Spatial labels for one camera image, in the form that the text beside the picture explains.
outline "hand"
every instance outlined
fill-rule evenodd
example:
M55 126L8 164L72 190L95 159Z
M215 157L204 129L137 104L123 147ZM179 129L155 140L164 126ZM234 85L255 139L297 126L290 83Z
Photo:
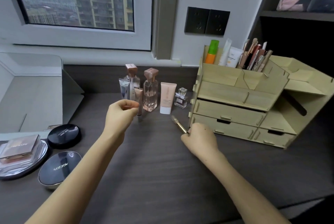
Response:
M119 100L109 106L103 135L107 138L119 137L131 124L138 113L139 103L131 100Z
M198 158L212 154L218 150L217 139L212 130L204 124L194 123L190 130L181 136L187 148Z

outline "electrical outlet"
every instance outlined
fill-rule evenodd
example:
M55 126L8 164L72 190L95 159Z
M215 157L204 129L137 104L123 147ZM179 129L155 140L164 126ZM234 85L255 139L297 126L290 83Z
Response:
M223 36L228 24L230 11L210 9L205 34Z
M205 8L188 7L184 32L204 34L209 12Z

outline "foundation tube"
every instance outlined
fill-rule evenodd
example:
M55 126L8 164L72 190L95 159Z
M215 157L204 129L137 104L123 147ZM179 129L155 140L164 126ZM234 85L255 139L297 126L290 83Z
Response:
M134 88L135 90L135 101L139 103L137 116L142 115L142 106L143 106L143 92L142 88Z
M130 81L119 78L122 99L130 99Z
M175 83L161 83L160 113L170 114L175 94Z

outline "glass perfume bottle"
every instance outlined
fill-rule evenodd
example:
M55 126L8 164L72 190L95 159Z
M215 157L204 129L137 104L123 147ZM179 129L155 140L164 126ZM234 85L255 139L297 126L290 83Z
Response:
M135 97L135 88L139 88L140 87L140 78L136 75L138 72L138 68L135 66L135 64L126 64L125 65L127 70L128 70L128 74L126 77L124 77L124 79L129 80L130 81L130 94L129 94L129 98L130 100L135 101L136 97Z
M143 108L153 111L158 105L158 81L155 79L159 70L150 68L144 71L147 80L144 82Z
M175 93L174 105L180 108L185 108L188 103L188 97L186 96L187 90L180 88L178 93Z

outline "window frame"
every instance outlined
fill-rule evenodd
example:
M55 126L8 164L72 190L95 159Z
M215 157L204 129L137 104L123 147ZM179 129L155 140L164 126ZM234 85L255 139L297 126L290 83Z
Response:
M0 4L2 43L151 51L152 0L133 0L134 31L26 24L17 0Z

